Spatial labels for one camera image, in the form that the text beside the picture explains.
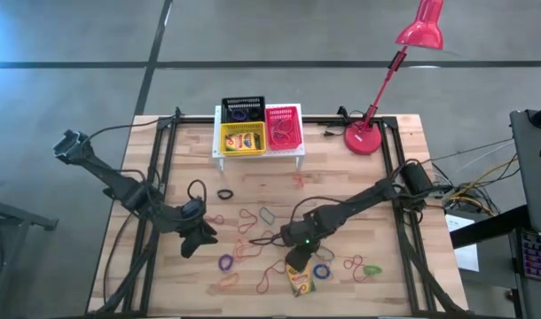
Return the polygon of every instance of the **concrete floor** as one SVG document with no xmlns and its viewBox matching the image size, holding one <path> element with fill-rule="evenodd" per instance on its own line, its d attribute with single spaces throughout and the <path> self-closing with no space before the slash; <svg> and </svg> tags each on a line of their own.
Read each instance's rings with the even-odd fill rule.
<svg viewBox="0 0 541 319">
<path fill-rule="evenodd" d="M 147 61 L 164 0 L 0 0 L 0 61 Z M 391 60 L 396 35 L 416 1 L 174 1 L 160 61 Z M 445 51 L 410 50 L 407 60 L 541 60 L 541 0 L 448 0 Z M 300 102 L 305 113 L 364 110 L 385 68 L 156 70 L 145 114 L 208 114 L 222 97 L 265 95 Z M 33 230 L 4 318 L 79 315 L 90 293 L 111 201 L 85 171 L 51 156 L 68 128 L 91 133 L 131 122 L 145 74 L 135 69 L 0 69 L 0 200 L 60 219 Z M 420 113 L 434 157 L 510 136 L 508 113 L 541 108 L 541 67 L 402 68 L 381 113 Z M 118 167 L 128 137 L 97 138 Z M 506 147 L 454 174 L 488 150 L 439 162 L 454 182 L 509 160 Z M 519 176 L 489 187 L 506 210 L 524 203 Z M 470 308 L 513 315 L 499 288 L 465 283 Z"/>
</svg>

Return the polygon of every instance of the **red basket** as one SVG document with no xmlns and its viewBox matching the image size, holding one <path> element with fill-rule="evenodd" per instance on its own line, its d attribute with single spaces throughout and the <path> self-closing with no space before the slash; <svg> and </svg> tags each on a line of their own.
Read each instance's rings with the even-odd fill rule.
<svg viewBox="0 0 541 319">
<path fill-rule="evenodd" d="M 266 108 L 267 142 L 272 150 L 291 150 L 302 143 L 296 106 Z"/>
</svg>

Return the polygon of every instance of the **desk lamp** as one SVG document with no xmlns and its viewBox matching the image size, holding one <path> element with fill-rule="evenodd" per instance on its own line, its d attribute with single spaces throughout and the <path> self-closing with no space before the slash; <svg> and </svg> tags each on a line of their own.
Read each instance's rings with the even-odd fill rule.
<svg viewBox="0 0 541 319">
<path fill-rule="evenodd" d="M 377 104 L 393 73 L 398 70 L 404 57 L 406 57 L 406 48 L 409 45 L 434 50 L 443 48 L 443 37 L 437 24 L 442 5 L 443 0 L 420 0 L 416 19 L 396 38 L 396 43 L 402 44 L 403 49 L 396 53 L 388 66 L 385 81 L 380 87 L 373 104 L 369 106 L 365 120 L 354 122 L 345 131 L 345 145 L 355 154 L 369 155 L 380 147 L 380 131 L 379 128 L 372 125 L 371 119 L 377 112 Z"/>
</svg>

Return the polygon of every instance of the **yellow basket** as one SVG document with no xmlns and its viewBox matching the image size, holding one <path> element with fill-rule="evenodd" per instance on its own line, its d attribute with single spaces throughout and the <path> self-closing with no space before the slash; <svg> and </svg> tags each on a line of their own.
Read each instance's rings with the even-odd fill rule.
<svg viewBox="0 0 541 319">
<path fill-rule="evenodd" d="M 252 132 L 261 137 L 261 150 L 226 151 L 225 136 L 229 134 Z M 225 123 L 219 129 L 219 152 L 225 156 L 263 155 L 267 149 L 264 122 Z"/>
</svg>

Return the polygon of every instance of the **wooden tabletop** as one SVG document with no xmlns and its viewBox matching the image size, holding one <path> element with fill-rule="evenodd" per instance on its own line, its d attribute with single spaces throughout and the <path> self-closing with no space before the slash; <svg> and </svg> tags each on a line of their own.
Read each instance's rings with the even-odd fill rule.
<svg viewBox="0 0 541 319">
<path fill-rule="evenodd" d="M 157 116 L 137 116 L 135 123 L 152 121 Z M 427 142 L 420 118 L 416 114 L 397 115 L 406 158 L 429 158 Z M 146 171 L 153 147 L 155 126 L 133 128 L 129 137 L 123 168 Z M 359 156 L 351 153 L 340 136 L 323 137 L 324 127 L 304 125 L 306 157 L 301 171 L 294 170 L 294 159 L 230 159 L 220 174 L 211 160 L 213 126 L 208 124 L 179 125 L 176 133 L 175 153 L 171 163 L 166 201 L 169 205 L 182 205 L 188 200 L 186 188 L 194 179 L 201 179 L 208 187 L 207 216 L 220 214 L 223 225 L 212 223 L 217 230 L 216 245 L 204 245 L 190 258 L 180 256 L 181 238 L 177 233 L 163 234 L 157 252 L 153 287 L 148 315 L 409 315 L 401 255 L 396 237 L 391 205 L 383 203 L 351 218 L 322 245 L 332 250 L 336 257 L 331 263 L 333 277 L 314 279 L 317 290 L 295 298 L 286 275 L 268 272 L 269 289 L 258 293 L 257 285 L 263 272 L 276 261 L 284 259 L 287 248 L 265 246 L 258 257 L 235 263 L 239 281 L 221 288 L 226 276 L 217 267 L 219 257 L 232 254 L 238 239 L 257 238 L 265 230 L 277 233 L 280 225 L 288 222 L 293 206 L 309 196 L 323 195 L 339 199 L 348 198 L 371 187 L 385 177 L 382 153 Z M 431 167 L 427 171 L 432 175 Z M 303 187 L 297 177 L 303 180 Z M 221 200 L 216 192 L 231 189 L 235 195 Z M 194 193 L 201 191 L 194 186 Z M 310 201 L 301 207 L 302 215 L 325 201 Z M 245 235 L 238 233 L 238 226 L 250 222 L 239 217 L 239 210 L 246 209 L 258 216 L 267 207 L 277 220 L 271 225 L 259 220 Z M 106 259 L 114 238 L 128 212 L 115 203 L 108 224 L 105 243 L 98 265 L 98 272 L 90 298 L 89 311 L 103 304 L 103 273 Z M 127 274 L 132 254 L 137 220 L 134 217 L 123 233 L 109 269 L 107 296 Z M 428 267 L 440 285 L 461 307 L 467 309 L 464 289 L 459 277 L 449 232 L 442 210 L 427 208 L 420 224 Z M 364 264 L 377 265 L 382 272 L 362 283 L 355 282 L 351 269 L 343 262 L 354 255 L 363 256 Z M 317 257 L 312 265 L 321 262 Z M 415 270 L 415 282 L 421 308 L 422 285 Z M 134 307 L 140 301 L 142 274 L 137 282 Z M 259 290 L 266 288 L 265 283 Z"/>
</svg>

